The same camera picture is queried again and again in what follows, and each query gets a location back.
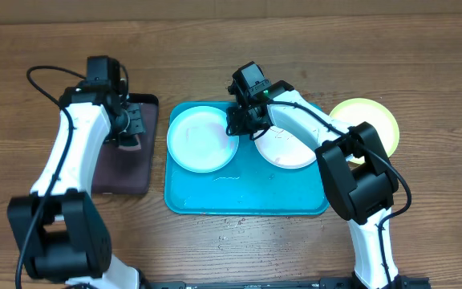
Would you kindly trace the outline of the light blue plate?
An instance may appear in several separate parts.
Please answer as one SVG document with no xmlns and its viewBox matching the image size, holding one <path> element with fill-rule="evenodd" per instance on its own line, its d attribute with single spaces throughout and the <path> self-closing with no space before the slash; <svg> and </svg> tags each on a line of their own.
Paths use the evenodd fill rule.
<svg viewBox="0 0 462 289">
<path fill-rule="evenodd" d="M 211 173 L 235 156 L 239 138 L 226 133 L 226 113 L 196 106 L 184 110 L 169 125 L 168 151 L 174 161 L 193 173 Z"/>
</svg>

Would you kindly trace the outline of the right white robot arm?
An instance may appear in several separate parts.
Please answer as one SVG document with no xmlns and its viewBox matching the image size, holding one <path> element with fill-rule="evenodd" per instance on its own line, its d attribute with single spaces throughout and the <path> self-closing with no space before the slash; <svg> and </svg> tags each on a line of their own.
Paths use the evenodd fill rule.
<svg viewBox="0 0 462 289">
<path fill-rule="evenodd" d="M 395 216 L 393 195 L 406 182 L 391 165 L 375 128 L 367 122 L 340 124 L 285 81 L 234 81 L 228 92 L 237 104 L 227 110 L 227 134 L 256 140 L 276 126 L 312 149 L 324 194 L 351 229 L 355 283 L 393 288 L 399 273 L 391 257 L 388 222 Z"/>
</svg>

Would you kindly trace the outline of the white plate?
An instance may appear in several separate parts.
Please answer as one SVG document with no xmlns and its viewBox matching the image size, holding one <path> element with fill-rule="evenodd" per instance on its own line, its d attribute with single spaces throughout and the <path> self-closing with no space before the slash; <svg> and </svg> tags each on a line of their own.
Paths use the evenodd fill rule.
<svg viewBox="0 0 462 289">
<path fill-rule="evenodd" d="M 316 161 L 314 152 L 284 129 L 272 126 L 254 141 L 258 152 L 282 169 L 301 169 Z"/>
</svg>

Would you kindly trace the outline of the yellow-green plate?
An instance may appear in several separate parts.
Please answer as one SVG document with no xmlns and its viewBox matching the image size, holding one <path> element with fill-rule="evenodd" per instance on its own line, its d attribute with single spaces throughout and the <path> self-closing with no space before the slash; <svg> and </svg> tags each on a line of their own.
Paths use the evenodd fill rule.
<svg viewBox="0 0 462 289">
<path fill-rule="evenodd" d="M 390 157 L 399 144 L 399 126 L 393 114 L 382 104 L 369 99 L 354 98 L 338 104 L 330 116 L 354 126 L 367 122 L 379 134 L 383 147 Z"/>
</svg>

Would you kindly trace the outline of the green and pink sponge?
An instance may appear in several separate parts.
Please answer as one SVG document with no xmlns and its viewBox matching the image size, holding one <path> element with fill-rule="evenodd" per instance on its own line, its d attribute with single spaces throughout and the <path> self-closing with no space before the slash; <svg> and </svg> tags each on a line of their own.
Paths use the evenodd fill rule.
<svg viewBox="0 0 462 289">
<path fill-rule="evenodd" d="M 138 135 L 120 136 L 117 141 L 117 148 L 123 151 L 141 150 L 140 138 Z"/>
</svg>

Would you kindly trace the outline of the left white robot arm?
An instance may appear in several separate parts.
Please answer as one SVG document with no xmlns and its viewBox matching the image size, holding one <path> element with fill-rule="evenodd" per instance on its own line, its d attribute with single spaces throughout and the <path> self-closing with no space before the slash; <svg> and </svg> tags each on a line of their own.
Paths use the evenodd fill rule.
<svg viewBox="0 0 462 289">
<path fill-rule="evenodd" d="M 32 279 L 72 288 L 146 288 L 142 272 L 111 252 L 111 237 L 91 200 L 99 151 L 123 115 L 120 93 L 85 80 L 55 101 L 60 126 L 50 157 L 27 196 L 13 197 L 7 217 L 19 249 L 14 283 Z"/>
</svg>

